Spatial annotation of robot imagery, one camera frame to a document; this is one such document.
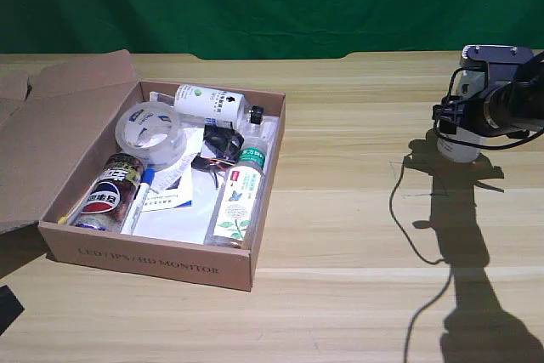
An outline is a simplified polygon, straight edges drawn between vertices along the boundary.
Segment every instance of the white bottle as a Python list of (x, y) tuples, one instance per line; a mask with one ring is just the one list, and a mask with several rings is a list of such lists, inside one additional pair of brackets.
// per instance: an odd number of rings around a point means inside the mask
[[(457, 84), (454, 95), (459, 95), (462, 99), (467, 99), (484, 89), (485, 73), (477, 71), (462, 71), (461, 79)], [(486, 137), (477, 135), (461, 127), (457, 127), (455, 135), (443, 134), (445, 137), (455, 140), (461, 140), (472, 144), (483, 145)], [(468, 163), (475, 161), (480, 148), (472, 146), (459, 145), (447, 140), (438, 139), (437, 147), (439, 152), (454, 162)]]
[(253, 106), (238, 162), (225, 174), (204, 244), (241, 248), (252, 236), (263, 191), (267, 143), (261, 138), (262, 108)]
[(173, 107), (185, 121), (236, 130), (248, 120), (251, 109), (242, 94), (190, 84), (179, 86)]

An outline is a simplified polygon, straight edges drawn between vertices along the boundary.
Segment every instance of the marker pen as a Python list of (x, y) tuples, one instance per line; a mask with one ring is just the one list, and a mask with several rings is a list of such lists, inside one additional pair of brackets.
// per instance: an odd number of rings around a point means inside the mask
[(134, 232), (134, 227), (136, 227), (136, 222), (138, 221), (139, 214), (142, 212), (142, 207), (144, 206), (145, 198), (150, 191), (151, 183), (153, 183), (153, 178), (155, 177), (154, 169), (145, 169), (144, 175), (142, 176), (142, 181), (139, 184), (138, 192), (130, 210), (128, 210), (127, 218), (125, 218), (124, 223), (122, 224), (121, 234), (132, 235)]

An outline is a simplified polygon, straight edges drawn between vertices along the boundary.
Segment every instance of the white cylinder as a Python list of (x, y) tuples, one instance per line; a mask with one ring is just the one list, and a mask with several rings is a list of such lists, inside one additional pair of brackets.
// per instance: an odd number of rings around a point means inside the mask
[[(467, 99), (484, 89), (485, 73), (477, 71), (462, 71), (461, 78), (456, 86), (454, 95), (459, 95)], [(476, 133), (457, 127), (455, 135), (442, 134), (443, 136), (468, 142), (476, 145), (483, 145), (486, 137), (479, 136)], [(481, 149), (472, 146), (459, 145), (454, 142), (439, 139), (437, 142), (439, 152), (454, 162), (467, 163), (478, 159)]]
[(207, 125), (237, 129), (246, 104), (242, 94), (182, 84), (176, 93), (174, 109), (185, 116), (205, 118)]

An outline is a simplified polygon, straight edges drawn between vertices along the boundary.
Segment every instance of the blue marker cap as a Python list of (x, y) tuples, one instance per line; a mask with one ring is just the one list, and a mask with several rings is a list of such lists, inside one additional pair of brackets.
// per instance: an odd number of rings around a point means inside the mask
[(142, 183), (147, 183), (151, 185), (151, 183), (153, 183), (154, 177), (155, 177), (155, 169), (145, 169), (144, 175), (142, 176)]

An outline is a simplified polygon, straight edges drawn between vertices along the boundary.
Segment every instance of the bottle label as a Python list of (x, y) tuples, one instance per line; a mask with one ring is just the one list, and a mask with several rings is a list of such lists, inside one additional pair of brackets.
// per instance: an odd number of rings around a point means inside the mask
[(244, 240), (260, 183), (261, 174), (251, 167), (239, 166), (230, 170), (214, 235)]
[(230, 128), (238, 121), (242, 94), (183, 84), (178, 88), (174, 108), (185, 115), (207, 119), (207, 124)]
[(261, 169), (264, 166), (264, 153), (257, 148), (245, 148), (238, 158), (239, 162), (254, 162), (257, 163)]

